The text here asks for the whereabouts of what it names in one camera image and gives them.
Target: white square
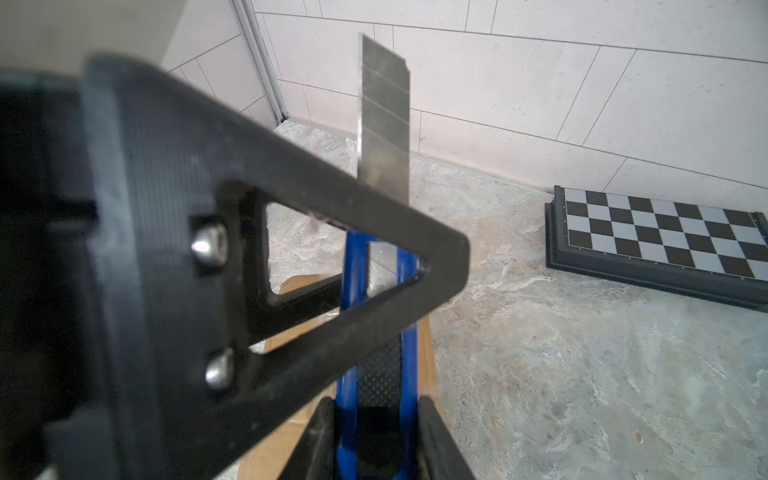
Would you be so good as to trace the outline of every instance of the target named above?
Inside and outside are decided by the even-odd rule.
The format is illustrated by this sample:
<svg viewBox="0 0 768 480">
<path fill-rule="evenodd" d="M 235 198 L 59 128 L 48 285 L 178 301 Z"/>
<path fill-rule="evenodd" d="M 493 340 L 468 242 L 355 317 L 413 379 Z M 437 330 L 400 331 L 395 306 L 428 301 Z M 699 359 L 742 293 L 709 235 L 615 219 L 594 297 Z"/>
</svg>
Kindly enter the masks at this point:
<svg viewBox="0 0 768 480">
<path fill-rule="evenodd" d="M 677 208 L 674 207 L 672 202 L 667 202 L 665 200 L 651 200 L 650 204 L 653 205 L 655 214 L 672 215 L 673 217 L 677 216 Z"/>
<path fill-rule="evenodd" d="M 604 205 L 587 205 L 587 213 L 590 218 L 611 221 L 611 211 Z"/>
<path fill-rule="evenodd" d="M 765 245 L 766 241 L 760 231 L 755 227 L 742 227 L 741 225 L 731 225 L 730 229 L 733 230 L 733 235 L 736 240 L 747 243 L 758 243 L 759 245 Z"/>
<path fill-rule="evenodd" d="M 710 231 L 707 230 L 707 224 L 704 223 L 704 220 L 680 217 L 680 225 L 683 226 L 683 232 L 685 233 L 695 233 L 696 235 L 704 235 L 705 237 L 710 235 Z"/>
<path fill-rule="evenodd" d="M 746 262 L 750 265 L 755 278 L 768 282 L 768 262 L 761 262 L 760 260 L 747 260 Z"/>
<path fill-rule="evenodd" d="M 690 255 L 694 258 L 694 265 L 696 265 L 697 269 L 706 270 L 707 272 L 725 273 L 723 271 L 723 264 L 720 263 L 720 257 L 714 253 L 691 250 Z"/>
<path fill-rule="evenodd" d="M 583 190 L 575 190 L 573 188 L 566 188 L 565 200 L 569 202 L 579 202 L 580 204 L 586 204 L 587 192 Z"/>
<path fill-rule="evenodd" d="M 634 225 L 622 222 L 611 222 L 611 226 L 614 229 L 614 237 L 637 240 L 637 230 L 634 229 Z"/>
<path fill-rule="evenodd" d="M 626 195 L 605 194 L 605 196 L 608 198 L 609 207 L 632 210 L 629 206 L 629 197 Z"/>
<path fill-rule="evenodd" d="M 641 227 L 659 227 L 659 224 L 656 221 L 656 215 L 652 214 L 651 212 L 632 210 L 632 220 L 634 220 L 635 225 L 640 225 Z"/>
<path fill-rule="evenodd" d="M 566 221 L 568 222 L 569 230 L 576 230 L 578 232 L 590 233 L 588 218 L 579 217 L 578 215 L 567 215 Z"/>
<path fill-rule="evenodd" d="M 616 242 L 608 235 L 592 234 L 592 250 L 598 252 L 616 253 Z"/>
<path fill-rule="evenodd" d="M 640 253 L 642 253 L 645 260 L 651 262 L 669 263 L 667 260 L 667 251 L 664 249 L 664 245 L 657 243 L 638 242 L 640 244 Z"/>
<path fill-rule="evenodd" d="M 685 237 L 685 233 L 661 229 L 659 230 L 659 234 L 661 235 L 661 243 L 667 247 L 677 247 L 689 250 L 688 239 Z"/>
<path fill-rule="evenodd" d="M 728 223 L 728 217 L 725 216 L 725 210 L 714 207 L 699 207 L 702 220 L 718 223 Z"/>
<path fill-rule="evenodd" d="M 744 258 L 744 252 L 741 250 L 741 245 L 739 245 L 739 242 L 735 240 L 712 237 L 712 244 L 715 247 L 715 251 L 719 255 L 725 255 L 726 257 Z"/>
</svg>

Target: marble floor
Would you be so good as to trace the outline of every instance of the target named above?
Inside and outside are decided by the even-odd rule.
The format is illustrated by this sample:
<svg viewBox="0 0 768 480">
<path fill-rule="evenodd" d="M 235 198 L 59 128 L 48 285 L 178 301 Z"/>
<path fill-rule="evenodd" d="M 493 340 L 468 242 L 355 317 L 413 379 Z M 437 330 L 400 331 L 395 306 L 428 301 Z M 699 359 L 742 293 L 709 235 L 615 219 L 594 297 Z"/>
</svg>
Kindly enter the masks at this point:
<svg viewBox="0 0 768 480">
<path fill-rule="evenodd" d="M 277 133 L 355 170 L 352 140 Z M 768 478 L 768 315 L 547 269 L 551 199 L 412 157 L 412 206 L 472 242 L 466 288 L 431 318 L 477 478 Z M 280 206 L 269 226 L 274 287 L 341 270 L 340 230 Z"/>
</svg>

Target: floor tile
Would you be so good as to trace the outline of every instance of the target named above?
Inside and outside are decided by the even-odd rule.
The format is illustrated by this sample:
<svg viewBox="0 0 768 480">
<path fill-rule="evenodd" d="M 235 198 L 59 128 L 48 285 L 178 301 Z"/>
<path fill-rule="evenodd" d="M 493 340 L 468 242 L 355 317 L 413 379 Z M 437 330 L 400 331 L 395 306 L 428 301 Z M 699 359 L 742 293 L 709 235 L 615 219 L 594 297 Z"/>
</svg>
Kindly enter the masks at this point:
<svg viewBox="0 0 768 480">
<path fill-rule="evenodd" d="M 597 47 L 395 27 L 419 110 L 555 138 Z"/>
</svg>

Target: black plastic bracket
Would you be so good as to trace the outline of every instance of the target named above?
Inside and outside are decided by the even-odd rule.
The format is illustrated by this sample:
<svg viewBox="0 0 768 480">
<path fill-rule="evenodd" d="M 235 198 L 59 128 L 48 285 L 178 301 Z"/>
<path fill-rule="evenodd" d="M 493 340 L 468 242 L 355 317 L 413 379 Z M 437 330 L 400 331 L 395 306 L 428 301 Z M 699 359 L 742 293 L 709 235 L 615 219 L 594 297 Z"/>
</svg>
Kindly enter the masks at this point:
<svg viewBox="0 0 768 480">
<path fill-rule="evenodd" d="M 39 217 L 43 230 L 61 226 L 60 217 L 76 226 L 35 250 L 52 255 L 67 279 L 66 315 L 51 318 L 66 325 L 71 348 L 46 357 L 69 367 L 56 390 L 66 413 L 44 417 L 57 418 L 45 442 L 64 480 L 211 478 L 465 285 L 469 243 L 459 232 L 149 65 L 97 56 L 84 78 L 63 85 L 73 120 L 42 128 L 29 165 L 4 157 L 2 180 L 30 195 L 56 193 L 45 209 L 13 215 Z M 44 97 L 44 82 L 27 91 Z M 65 161 L 48 164 L 67 131 L 80 141 L 64 142 Z M 17 170 L 39 165 L 62 173 L 30 189 L 26 180 L 39 175 Z M 74 205 L 67 215 L 58 198 Z M 269 202 L 404 248 L 419 257 L 419 271 L 279 349 L 252 353 L 255 341 L 339 299 L 338 277 L 288 295 L 270 291 Z M 230 255 L 201 271 L 193 225 L 210 218 L 227 228 Z M 65 362 L 59 351 L 78 354 Z M 229 351 L 233 381 L 214 391 L 207 365 Z"/>
</svg>

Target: white wall tile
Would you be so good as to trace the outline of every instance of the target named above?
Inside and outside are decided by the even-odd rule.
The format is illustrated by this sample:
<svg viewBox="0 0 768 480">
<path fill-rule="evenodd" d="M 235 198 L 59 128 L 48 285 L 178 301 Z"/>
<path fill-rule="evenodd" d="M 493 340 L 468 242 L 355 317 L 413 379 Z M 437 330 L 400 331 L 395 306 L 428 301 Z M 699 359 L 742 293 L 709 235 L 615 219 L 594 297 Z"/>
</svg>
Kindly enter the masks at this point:
<svg viewBox="0 0 768 480">
<path fill-rule="evenodd" d="M 612 194 L 658 198 L 749 212 L 768 205 L 768 189 L 628 158 L 605 188 Z"/>
<path fill-rule="evenodd" d="M 259 33 L 261 34 L 262 40 L 264 40 L 264 45 L 266 46 L 266 55 L 270 58 L 270 63 L 272 65 L 272 71 L 275 74 L 275 77 L 277 77 L 278 80 L 281 80 L 283 78 L 283 74 L 280 72 L 280 64 L 277 63 L 277 57 L 275 56 L 275 48 L 272 46 L 272 38 L 270 37 L 270 31 L 266 27 L 266 22 L 264 21 L 264 15 L 257 13 L 256 14 L 256 24 L 259 27 Z"/>
<path fill-rule="evenodd" d="M 765 0 L 498 0 L 493 33 L 768 61 Z"/>
<path fill-rule="evenodd" d="M 195 87 L 197 90 L 202 91 L 209 97 L 216 98 L 214 91 L 210 88 L 208 80 L 205 78 L 203 69 L 200 68 L 200 64 L 197 63 L 197 60 L 188 61 L 184 65 L 181 65 L 180 68 L 184 73 L 184 77 L 186 77 L 187 81 L 189 81 L 190 85 Z"/>
<path fill-rule="evenodd" d="M 288 115 L 291 118 L 311 121 L 310 110 L 306 106 L 306 98 L 304 97 L 302 86 L 280 80 L 277 81 L 277 85 L 280 87 L 280 93 L 283 94 L 283 102 L 285 102 L 288 109 Z"/>
<path fill-rule="evenodd" d="M 254 12 L 306 15 L 303 0 L 250 0 Z"/>
<path fill-rule="evenodd" d="M 411 141 L 410 150 L 419 151 L 419 135 L 422 127 L 422 112 L 411 108 L 411 117 L 409 120 L 410 132 L 409 137 Z"/>
<path fill-rule="evenodd" d="M 323 0 L 326 18 L 464 30 L 468 0 Z"/>
<path fill-rule="evenodd" d="M 373 35 L 374 40 L 376 40 L 381 45 L 384 45 L 389 50 L 394 50 L 395 46 L 392 43 L 392 26 L 391 25 L 380 25 L 378 23 L 373 25 Z"/>
<path fill-rule="evenodd" d="M 189 81 L 187 81 L 187 77 L 184 76 L 184 72 L 181 71 L 181 67 L 174 68 L 168 73 L 176 77 L 176 79 L 178 79 L 179 81 L 185 84 L 189 84 Z"/>
<path fill-rule="evenodd" d="M 357 97 L 304 85 L 312 123 L 357 135 Z"/>
<path fill-rule="evenodd" d="M 197 61 L 219 101 L 234 110 L 241 111 L 264 95 L 242 36 L 202 54 Z"/>
<path fill-rule="evenodd" d="M 555 138 L 598 47 L 395 27 L 411 106 Z"/>
<path fill-rule="evenodd" d="M 421 155 L 533 187 L 603 190 L 624 157 L 422 112 Z"/>
<path fill-rule="evenodd" d="M 359 34 L 373 38 L 373 25 L 284 15 L 264 20 L 283 80 L 357 95 Z"/>
<path fill-rule="evenodd" d="M 270 101 L 266 99 L 266 95 L 253 102 L 245 111 L 248 112 L 253 121 L 262 127 L 272 130 L 277 126 L 275 115 L 272 113 Z"/>
<path fill-rule="evenodd" d="M 320 0 L 304 0 L 304 8 L 309 17 L 323 17 L 323 7 Z"/>
<path fill-rule="evenodd" d="M 584 143 L 634 52 L 631 48 L 600 47 L 563 123 L 559 141 L 576 145 Z"/>
<path fill-rule="evenodd" d="M 768 187 L 768 65 L 638 51 L 585 146 Z"/>
<path fill-rule="evenodd" d="M 187 0 L 161 67 L 176 68 L 239 33 L 229 0 Z"/>
<path fill-rule="evenodd" d="M 496 0 L 469 0 L 466 31 L 491 33 Z"/>
</svg>

